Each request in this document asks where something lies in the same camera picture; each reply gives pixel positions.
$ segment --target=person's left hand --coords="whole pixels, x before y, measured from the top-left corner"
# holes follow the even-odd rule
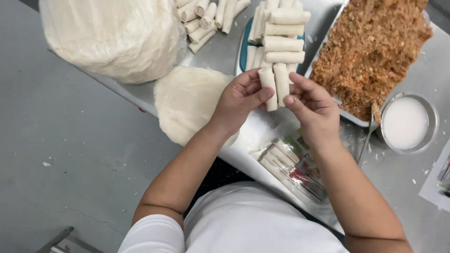
[[[224,89],[209,124],[232,136],[239,131],[250,111],[264,105],[275,94],[271,88],[261,88],[258,70],[240,74]]]

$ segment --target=stainless steel table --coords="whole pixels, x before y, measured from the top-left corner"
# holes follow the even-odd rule
[[[342,0],[303,1],[304,9],[312,13],[305,27],[306,60],[300,69],[304,73],[317,48],[333,21]],[[228,35],[218,32],[201,50],[193,55],[187,52],[182,65],[211,68],[224,74],[234,74],[239,41],[248,20],[253,16],[258,0],[253,0],[236,19]],[[437,107],[441,117],[441,130],[435,144],[426,152],[416,156],[401,156],[389,150],[376,138],[371,140],[371,150],[364,152],[362,170],[381,191],[402,221],[415,252],[450,252],[450,213],[418,196],[426,179],[424,171],[431,169],[450,136],[450,36],[432,24],[435,35],[423,47],[420,59],[411,66],[408,77],[393,92],[412,91],[423,95]],[[138,86],[122,85],[100,75],[86,73],[118,93],[136,106],[154,116],[153,86],[147,83]],[[223,149],[219,157],[250,177],[271,188],[293,204],[303,208],[318,219],[342,232],[334,213],[328,207],[318,206],[312,201],[300,201],[278,180],[249,155],[273,136],[282,135],[300,127],[296,118],[285,108],[273,113],[252,112],[241,129],[238,140],[230,148]],[[345,120],[341,121],[341,139],[356,157],[366,135]]]

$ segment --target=white shirt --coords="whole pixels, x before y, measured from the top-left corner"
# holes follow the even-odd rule
[[[130,229],[119,253],[347,253],[326,228],[255,182],[199,198],[184,220],[154,214]]]

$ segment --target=hand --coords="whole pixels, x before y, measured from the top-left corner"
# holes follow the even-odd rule
[[[250,111],[264,105],[275,94],[271,88],[261,88],[258,70],[240,74],[224,89],[209,124],[232,136],[239,131]]]
[[[306,143],[315,152],[341,146],[339,107],[332,97],[323,87],[301,75],[290,73],[289,78],[294,84],[284,103],[300,121]]]

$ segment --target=metal bowl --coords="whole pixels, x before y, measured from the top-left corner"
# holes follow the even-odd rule
[[[410,98],[418,100],[425,107],[427,114],[428,114],[428,130],[427,130],[425,137],[417,146],[410,148],[410,149],[397,149],[396,147],[394,147],[387,139],[386,133],[385,133],[385,130],[383,127],[386,112],[389,109],[389,107],[392,105],[392,102],[394,102],[395,100],[402,98],[402,97],[410,97]],[[426,99],[424,99],[423,97],[413,94],[413,93],[404,92],[404,93],[400,93],[400,94],[396,95],[394,98],[392,98],[386,104],[386,106],[382,112],[382,115],[381,115],[381,127],[379,127],[377,131],[381,132],[381,133],[378,132],[378,136],[382,136],[382,138],[384,139],[385,143],[389,146],[389,148],[391,148],[395,152],[397,152],[399,154],[418,154],[418,153],[425,151],[432,144],[434,138],[436,137],[438,130],[439,130],[439,115],[437,113],[436,108],[430,102],[428,102]]]

